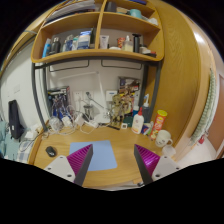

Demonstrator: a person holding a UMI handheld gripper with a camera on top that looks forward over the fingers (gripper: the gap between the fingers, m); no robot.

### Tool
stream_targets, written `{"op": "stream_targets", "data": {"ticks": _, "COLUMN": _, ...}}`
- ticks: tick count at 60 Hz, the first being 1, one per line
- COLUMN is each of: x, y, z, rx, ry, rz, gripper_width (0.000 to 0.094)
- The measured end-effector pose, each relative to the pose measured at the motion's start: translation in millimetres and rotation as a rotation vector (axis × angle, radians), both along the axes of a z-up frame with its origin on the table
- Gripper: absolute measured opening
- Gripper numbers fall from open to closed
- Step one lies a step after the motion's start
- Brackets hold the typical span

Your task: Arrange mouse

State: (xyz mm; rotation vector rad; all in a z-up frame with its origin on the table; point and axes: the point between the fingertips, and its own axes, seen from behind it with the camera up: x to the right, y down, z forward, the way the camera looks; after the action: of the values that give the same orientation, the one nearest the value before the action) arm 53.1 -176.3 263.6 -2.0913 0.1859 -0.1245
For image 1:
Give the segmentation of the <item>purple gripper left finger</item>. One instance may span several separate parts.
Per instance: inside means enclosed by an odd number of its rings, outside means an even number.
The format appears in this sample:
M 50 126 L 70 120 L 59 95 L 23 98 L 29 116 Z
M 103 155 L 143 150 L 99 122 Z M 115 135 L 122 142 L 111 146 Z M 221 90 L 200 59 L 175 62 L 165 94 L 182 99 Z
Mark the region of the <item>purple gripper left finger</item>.
M 93 145 L 87 145 L 69 156 L 59 155 L 44 168 L 56 176 L 82 186 L 93 156 Z

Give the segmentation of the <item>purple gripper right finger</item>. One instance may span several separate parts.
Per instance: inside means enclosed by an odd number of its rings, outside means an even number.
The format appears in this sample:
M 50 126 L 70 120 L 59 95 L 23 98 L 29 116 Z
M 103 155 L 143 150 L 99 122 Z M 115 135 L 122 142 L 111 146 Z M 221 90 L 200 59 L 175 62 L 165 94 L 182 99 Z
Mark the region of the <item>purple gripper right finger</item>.
M 158 156 L 137 144 L 134 145 L 134 156 L 144 185 L 180 170 L 169 156 Z

